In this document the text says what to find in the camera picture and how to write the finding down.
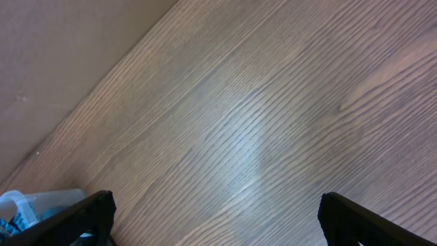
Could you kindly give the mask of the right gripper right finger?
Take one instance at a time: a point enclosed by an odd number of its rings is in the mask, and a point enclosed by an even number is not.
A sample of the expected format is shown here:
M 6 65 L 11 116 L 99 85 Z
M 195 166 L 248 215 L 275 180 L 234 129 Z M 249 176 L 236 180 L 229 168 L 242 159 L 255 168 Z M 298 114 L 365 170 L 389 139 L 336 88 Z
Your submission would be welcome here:
M 318 220 L 329 246 L 436 246 L 335 192 L 322 195 Z

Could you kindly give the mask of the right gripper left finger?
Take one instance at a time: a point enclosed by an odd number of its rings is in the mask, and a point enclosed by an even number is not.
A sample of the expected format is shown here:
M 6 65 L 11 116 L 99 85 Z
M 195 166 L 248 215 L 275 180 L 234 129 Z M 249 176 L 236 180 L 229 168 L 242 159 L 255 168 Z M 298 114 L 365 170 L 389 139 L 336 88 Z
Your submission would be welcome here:
M 111 191 L 87 196 L 2 245 L 115 245 L 111 236 L 116 206 Z

